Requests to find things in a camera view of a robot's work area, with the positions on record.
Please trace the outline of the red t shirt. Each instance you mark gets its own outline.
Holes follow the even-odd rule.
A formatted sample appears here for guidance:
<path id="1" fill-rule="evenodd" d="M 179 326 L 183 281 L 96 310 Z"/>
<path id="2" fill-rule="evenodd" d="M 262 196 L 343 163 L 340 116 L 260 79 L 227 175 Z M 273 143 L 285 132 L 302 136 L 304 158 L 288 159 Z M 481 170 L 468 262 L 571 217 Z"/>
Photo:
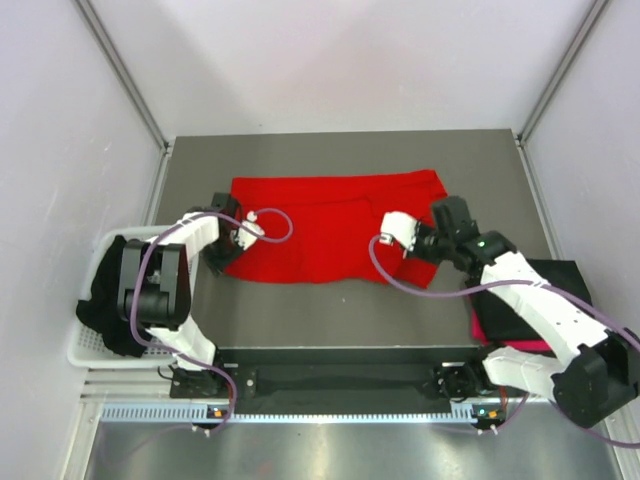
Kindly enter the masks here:
<path id="1" fill-rule="evenodd" d="M 275 243 L 258 240 L 226 270 L 260 283 L 381 283 L 368 245 L 387 212 L 426 223 L 447 191 L 433 170 L 346 177 L 236 177 L 231 194 Z"/>

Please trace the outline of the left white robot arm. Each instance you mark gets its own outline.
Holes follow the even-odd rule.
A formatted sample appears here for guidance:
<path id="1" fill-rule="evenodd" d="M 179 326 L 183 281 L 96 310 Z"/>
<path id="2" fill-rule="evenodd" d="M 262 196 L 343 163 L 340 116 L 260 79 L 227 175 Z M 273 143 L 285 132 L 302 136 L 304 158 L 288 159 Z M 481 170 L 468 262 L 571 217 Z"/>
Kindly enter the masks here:
<path id="1" fill-rule="evenodd" d="M 216 193 L 210 206 L 190 210 L 157 236 L 128 240 L 122 252 L 118 313 L 157 340 L 179 368 L 194 371 L 192 384 L 209 397 L 224 390 L 227 374 L 214 364 L 216 346 L 191 315 L 192 276 L 199 259 L 221 274 L 255 241 L 236 226 L 241 214 L 236 198 Z"/>

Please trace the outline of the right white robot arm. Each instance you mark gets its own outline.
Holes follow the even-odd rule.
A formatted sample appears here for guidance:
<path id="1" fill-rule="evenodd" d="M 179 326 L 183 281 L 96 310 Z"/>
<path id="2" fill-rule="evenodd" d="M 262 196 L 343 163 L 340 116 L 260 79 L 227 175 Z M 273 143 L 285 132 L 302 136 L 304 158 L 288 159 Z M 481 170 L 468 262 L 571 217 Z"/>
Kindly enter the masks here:
<path id="1" fill-rule="evenodd" d="M 380 232 L 409 257 L 438 265 L 449 261 L 505 303 L 551 348 L 551 356 L 509 346 L 488 347 L 467 370 L 469 388 L 487 396 L 500 386 L 554 402 L 582 428 L 591 428 L 639 396 L 639 342 L 604 324 L 603 315 L 563 293 L 538 274 L 497 231 L 483 233 L 466 201 L 447 197 L 432 206 L 434 223 L 391 212 Z"/>

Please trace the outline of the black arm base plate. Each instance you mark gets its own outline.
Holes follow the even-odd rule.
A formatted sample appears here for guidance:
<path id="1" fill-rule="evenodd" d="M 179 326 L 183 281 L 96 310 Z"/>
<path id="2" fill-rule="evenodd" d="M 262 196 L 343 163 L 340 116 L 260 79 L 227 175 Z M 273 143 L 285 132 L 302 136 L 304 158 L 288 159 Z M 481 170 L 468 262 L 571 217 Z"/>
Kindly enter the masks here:
<path id="1" fill-rule="evenodd" d="M 236 413 L 443 413 L 496 400 L 473 347 L 223 348 L 216 367 L 237 387 Z"/>

